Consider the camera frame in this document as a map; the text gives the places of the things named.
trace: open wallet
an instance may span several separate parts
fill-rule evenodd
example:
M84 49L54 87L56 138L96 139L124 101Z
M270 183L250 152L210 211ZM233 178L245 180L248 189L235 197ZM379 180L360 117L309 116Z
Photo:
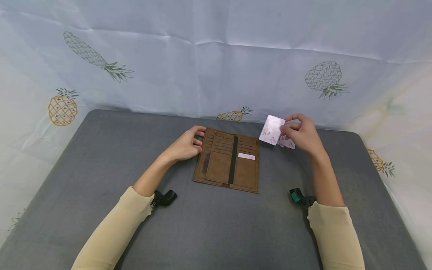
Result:
M194 181L258 193L258 138L207 128Z

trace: black clamp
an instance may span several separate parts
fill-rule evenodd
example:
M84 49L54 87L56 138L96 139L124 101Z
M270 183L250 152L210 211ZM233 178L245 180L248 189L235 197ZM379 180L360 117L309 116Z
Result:
M289 191L291 199L299 205L310 207L316 201L314 196L304 197L302 191L299 188L293 188Z
M162 195L159 191L155 191L155 197L150 204L151 208L160 205L160 206L168 206L177 198L177 194L172 190L168 190L165 195Z

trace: table surface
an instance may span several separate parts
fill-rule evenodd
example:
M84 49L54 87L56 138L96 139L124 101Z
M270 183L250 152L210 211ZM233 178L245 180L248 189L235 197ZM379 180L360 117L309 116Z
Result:
M94 110L83 121L0 249L0 269L70 269L127 187L198 124L258 137L262 125ZM359 236L366 269L426 269L360 137L319 130ZM116 269L320 269L305 212L313 195L304 153L260 142L259 193L192 181L179 162L158 190L174 190L138 228Z

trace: pineapple print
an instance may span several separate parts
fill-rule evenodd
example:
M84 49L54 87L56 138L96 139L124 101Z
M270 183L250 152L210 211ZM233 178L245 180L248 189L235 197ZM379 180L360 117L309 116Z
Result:
M338 84L342 78L340 66L334 61L325 61L313 67L306 73L305 81L309 88L315 91L322 91L321 97L329 100L339 97L342 93L349 93L344 87L345 84Z
M127 78L133 78L129 73L132 73L132 70L124 69L125 65L117 65L117 62L108 64L105 59L96 52L92 47L88 46L84 41L76 37L71 32L65 32L63 34L64 41L69 46L69 48L79 55L82 59L93 64L95 66L100 67L103 70L106 70L111 78L120 82L121 80L127 82Z
M382 160L377 154L375 154L374 150L367 149L367 151L372 159L372 162L375 165L375 169L377 169L378 172L385 173L387 177L394 177L394 165L392 165L392 162L384 162L384 160Z
M18 223L19 219L21 218L22 213L21 213L21 212L18 212L18 214L16 215L16 217L13 217L13 218L12 218L12 222L13 222L13 224L12 224L12 226L9 227L8 231L12 231L13 228L15 228L15 225Z
M58 95L51 98L48 105L48 114L54 125L67 126L72 123L78 113L76 103L73 101L78 95L75 90L68 91L63 88L56 90Z
M243 107L239 111L230 111L223 114L219 114L216 117L216 120L240 122L245 115L250 115L251 112L253 112L253 110L250 110L249 107Z

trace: white card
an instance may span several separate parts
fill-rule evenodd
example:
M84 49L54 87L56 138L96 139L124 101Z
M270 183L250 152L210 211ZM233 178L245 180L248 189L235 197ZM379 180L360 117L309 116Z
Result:
M285 119L276 116L267 116L264 128L261 131L260 140L263 142L276 145L280 137L280 126L285 125Z
M243 153L238 153L238 157L239 158L244 158L244 159L255 160L255 156L254 155L248 155L248 154L243 154Z
M288 147L291 149L295 149L295 143L292 141L292 139L287 139L286 135L280 136L277 144L281 147Z

